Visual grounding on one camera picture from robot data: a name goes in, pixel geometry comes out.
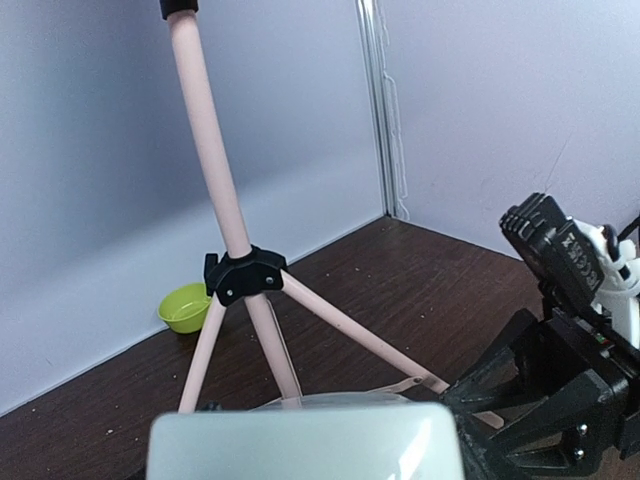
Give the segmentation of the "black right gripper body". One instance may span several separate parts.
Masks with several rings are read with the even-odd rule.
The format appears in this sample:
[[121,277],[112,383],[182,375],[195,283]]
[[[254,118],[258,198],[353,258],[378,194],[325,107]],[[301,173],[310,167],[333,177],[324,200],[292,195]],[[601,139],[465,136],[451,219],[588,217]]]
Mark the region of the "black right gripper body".
[[639,453],[639,357],[606,330],[560,311],[540,321],[517,311],[502,332],[501,359],[513,376],[499,406],[517,415],[499,431],[499,451],[532,476],[596,472],[614,448]]

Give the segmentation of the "white metronome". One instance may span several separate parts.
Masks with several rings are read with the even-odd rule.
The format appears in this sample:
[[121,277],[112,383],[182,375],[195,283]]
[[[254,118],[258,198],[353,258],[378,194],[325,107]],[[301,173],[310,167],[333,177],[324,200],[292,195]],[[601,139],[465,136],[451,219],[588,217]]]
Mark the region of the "white metronome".
[[341,392],[258,408],[167,413],[148,479],[463,479],[452,413],[399,394]]

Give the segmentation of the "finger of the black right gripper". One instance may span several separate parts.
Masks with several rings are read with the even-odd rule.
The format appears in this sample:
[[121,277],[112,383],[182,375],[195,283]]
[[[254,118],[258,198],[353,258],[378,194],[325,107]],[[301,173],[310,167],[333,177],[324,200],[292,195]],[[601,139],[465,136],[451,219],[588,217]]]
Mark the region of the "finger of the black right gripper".
[[630,456],[630,346],[609,321],[517,311],[449,387],[470,473],[594,473]]

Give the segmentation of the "pink music stand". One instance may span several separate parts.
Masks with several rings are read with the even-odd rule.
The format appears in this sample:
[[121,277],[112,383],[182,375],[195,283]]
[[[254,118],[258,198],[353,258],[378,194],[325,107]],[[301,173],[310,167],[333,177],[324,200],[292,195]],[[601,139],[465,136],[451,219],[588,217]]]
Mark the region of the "pink music stand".
[[226,253],[205,259],[204,280],[211,305],[191,360],[178,410],[193,413],[221,330],[226,311],[244,302],[256,336],[286,406],[300,405],[303,392],[287,350],[269,291],[281,291],[337,331],[405,374],[386,387],[401,393],[423,386],[442,394],[448,383],[375,335],[315,293],[288,271],[285,258],[251,244],[238,201],[221,134],[196,19],[195,1],[163,1],[181,90],[196,151],[212,201]]

